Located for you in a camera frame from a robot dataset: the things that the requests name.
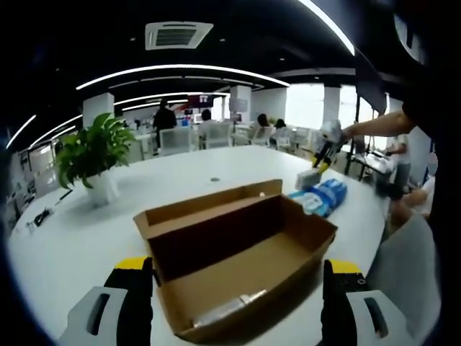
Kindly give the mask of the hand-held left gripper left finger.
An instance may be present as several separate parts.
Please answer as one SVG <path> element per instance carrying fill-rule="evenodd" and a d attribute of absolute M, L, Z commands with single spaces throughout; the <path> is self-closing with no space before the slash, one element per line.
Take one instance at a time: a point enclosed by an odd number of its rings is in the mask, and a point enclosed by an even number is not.
<path fill-rule="evenodd" d="M 150 345 L 152 294 L 152 258 L 124 259 L 69 311 L 58 344 Z"/>

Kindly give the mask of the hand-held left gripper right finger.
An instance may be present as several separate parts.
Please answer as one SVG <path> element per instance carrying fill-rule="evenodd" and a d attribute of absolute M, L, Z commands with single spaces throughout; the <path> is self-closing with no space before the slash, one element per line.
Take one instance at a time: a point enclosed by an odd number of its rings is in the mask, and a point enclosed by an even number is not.
<path fill-rule="evenodd" d="M 324 345 L 414 344 L 403 313 L 347 261 L 323 263 L 321 324 Z"/>

